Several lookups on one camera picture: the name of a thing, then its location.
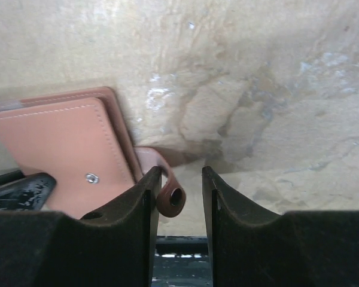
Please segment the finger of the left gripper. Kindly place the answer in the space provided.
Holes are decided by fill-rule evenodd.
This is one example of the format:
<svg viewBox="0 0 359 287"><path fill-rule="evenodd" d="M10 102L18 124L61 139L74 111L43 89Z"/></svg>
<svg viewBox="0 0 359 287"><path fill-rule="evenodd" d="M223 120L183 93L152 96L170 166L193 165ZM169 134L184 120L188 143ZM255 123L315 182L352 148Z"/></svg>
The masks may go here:
<svg viewBox="0 0 359 287"><path fill-rule="evenodd" d="M41 210L55 186L46 173L25 176L15 170L0 175L0 211Z"/></svg>

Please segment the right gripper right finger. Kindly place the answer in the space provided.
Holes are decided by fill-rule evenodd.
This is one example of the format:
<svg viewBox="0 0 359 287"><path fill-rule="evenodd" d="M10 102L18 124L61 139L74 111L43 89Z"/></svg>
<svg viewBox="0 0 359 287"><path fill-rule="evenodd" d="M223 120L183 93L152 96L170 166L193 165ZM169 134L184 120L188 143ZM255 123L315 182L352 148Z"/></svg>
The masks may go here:
<svg viewBox="0 0 359 287"><path fill-rule="evenodd" d="M359 210L274 213L202 170L214 286L359 286Z"/></svg>

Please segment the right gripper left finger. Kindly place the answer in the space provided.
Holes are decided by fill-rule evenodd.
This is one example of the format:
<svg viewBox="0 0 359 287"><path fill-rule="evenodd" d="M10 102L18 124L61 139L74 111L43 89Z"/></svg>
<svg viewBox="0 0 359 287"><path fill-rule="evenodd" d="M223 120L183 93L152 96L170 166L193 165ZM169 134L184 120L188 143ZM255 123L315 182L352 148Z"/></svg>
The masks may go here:
<svg viewBox="0 0 359 287"><path fill-rule="evenodd" d="M0 200L0 286L150 286L162 171L81 219Z"/></svg>

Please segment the pink leather card holder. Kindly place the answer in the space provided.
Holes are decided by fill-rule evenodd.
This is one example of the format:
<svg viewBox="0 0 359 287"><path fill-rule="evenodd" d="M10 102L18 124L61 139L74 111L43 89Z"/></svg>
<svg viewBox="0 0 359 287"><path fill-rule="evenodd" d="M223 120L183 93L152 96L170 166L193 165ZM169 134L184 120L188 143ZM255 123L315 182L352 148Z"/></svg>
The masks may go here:
<svg viewBox="0 0 359 287"><path fill-rule="evenodd" d="M0 142L24 175L43 172L56 180L45 203L50 210L80 219L154 166L167 178L156 198L158 211L173 218L184 207L185 191L165 158L133 146L111 88L0 103Z"/></svg>

